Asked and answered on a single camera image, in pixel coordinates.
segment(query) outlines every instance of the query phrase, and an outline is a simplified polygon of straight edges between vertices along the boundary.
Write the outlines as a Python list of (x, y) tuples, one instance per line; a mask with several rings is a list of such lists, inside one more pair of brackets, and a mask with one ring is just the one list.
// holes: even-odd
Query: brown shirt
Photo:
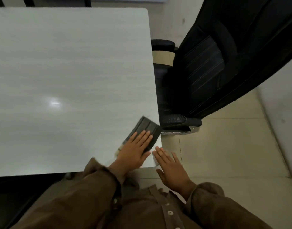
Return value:
[(186, 204), (156, 186), (121, 200), (122, 178), (91, 159), (84, 178), (60, 197), (24, 215), (12, 229), (270, 229), (222, 188), (201, 183)]

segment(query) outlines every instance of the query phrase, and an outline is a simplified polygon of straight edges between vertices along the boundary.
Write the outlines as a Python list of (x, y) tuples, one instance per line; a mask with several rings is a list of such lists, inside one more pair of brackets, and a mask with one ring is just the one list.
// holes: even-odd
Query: person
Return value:
[(81, 180), (61, 196), (26, 213), (12, 228), (271, 228), (224, 196), (220, 186), (209, 182), (196, 185), (188, 177), (177, 155), (172, 153), (171, 157), (159, 147), (153, 151), (162, 168), (157, 169), (159, 177), (186, 203), (173, 192), (165, 193), (156, 186), (126, 193), (123, 185), (125, 178), (151, 154), (143, 154), (151, 139), (149, 131), (143, 131), (138, 136), (135, 132), (109, 167), (100, 165), (92, 158)]

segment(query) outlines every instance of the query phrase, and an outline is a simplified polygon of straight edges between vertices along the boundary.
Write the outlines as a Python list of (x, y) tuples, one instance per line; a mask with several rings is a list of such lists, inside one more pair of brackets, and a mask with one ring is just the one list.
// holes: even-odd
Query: right hand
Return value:
[(177, 155), (172, 152), (172, 159), (163, 148), (159, 147), (156, 147), (156, 150), (152, 153), (163, 170), (157, 169), (163, 184), (171, 190), (178, 192), (187, 201), (197, 185), (190, 180)]

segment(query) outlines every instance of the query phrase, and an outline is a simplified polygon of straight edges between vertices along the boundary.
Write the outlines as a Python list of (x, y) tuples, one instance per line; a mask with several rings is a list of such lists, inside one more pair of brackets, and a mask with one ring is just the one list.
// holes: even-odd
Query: shirt sleeve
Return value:
[(188, 216), (207, 229), (272, 229), (232, 199), (214, 183), (201, 183), (191, 193), (185, 210)]
[(83, 175), (63, 196), (35, 209), (12, 229), (95, 228), (104, 214), (118, 208), (121, 184), (113, 171), (94, 158)]

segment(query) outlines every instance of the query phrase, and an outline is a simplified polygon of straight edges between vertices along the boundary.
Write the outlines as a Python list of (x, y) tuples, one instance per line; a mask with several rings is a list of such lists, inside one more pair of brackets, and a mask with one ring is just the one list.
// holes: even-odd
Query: finger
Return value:
[(167, 157), (168, 160), (170, 160), (171, 162), (174, 162), (174, 160), (171, 158), (171, 156), (165, 151), (165, 149), (163, 149), (162, 147), (160, 148), (160, 150), (165, 154), (165, 156)]
[(151, 154), (150, 151), (144, 153), (142, 156), (141, 156), (141, 165), (143, 165), (143, 163), (145, 162), (146, 158), (148, 158), (148, 156)]
[(158, 152), (157, 152), (157, 151), (153, 151), (152, 153), (154, 154), (155, 158), (157, 159), (159, 165), (160, 165), (161, 167), (163, 167), (166, 163), (165, 163), (165, 162), (163, 161), (163, 159), (160, 157), (160, 155), (158, 154)]
[(170, 163), (170, 160), (166, 157), (162, 150), (160, 150), (159, 147), (156, 147), (156, 151), (165, 163)]
[(132, 143), (135, 137), (137, 136), (137, 132), (134, 132), (131, 137), (129, 138), (128, 142)]
[(134, 139), (133, 143), (134, 143), (134, 144), (137, 144), (137, 143), (140, 141), (140, 139), (144, 136), (145, 133), (146, 133), (146, 131), (143, 130), (143, 131), (142, 131), (142, 132), (136, 137), (136, 139)]
[(137, 143), (138, 146), (141, 146), (142, 144), (144, 144), (144, 142), (148, 139), (148, 137), (150, 136), (150, 131), (147, 131), (144, 136), (140, 139), (140, 141)]
[(153, 135), (150, 135), (149, 138), (144, 142), (144, 144), (142, 144), (142, 148), (143, 150), (146, 149), (146, 147), (149, 145), (149, 143), (151, 142), (153, 138)]
[(179, 161), (179, 159), (177, 157), (177, 154), (175, 152), (171, 152), (171, 154), (173, 155), (173, 158), (175, 159), (175, 162), (181, 164), (181, 162)]
[(164, 175), (163, 171), (160, 170), (160, 169), (157, 169), (156, 171), (157, 171), (157, 173), (159, 174), (159, 177), (161, 178), (163, 184), (165, 185), (165, 183), (166, 183), (166, 178), (165, 178), (165, 175)]

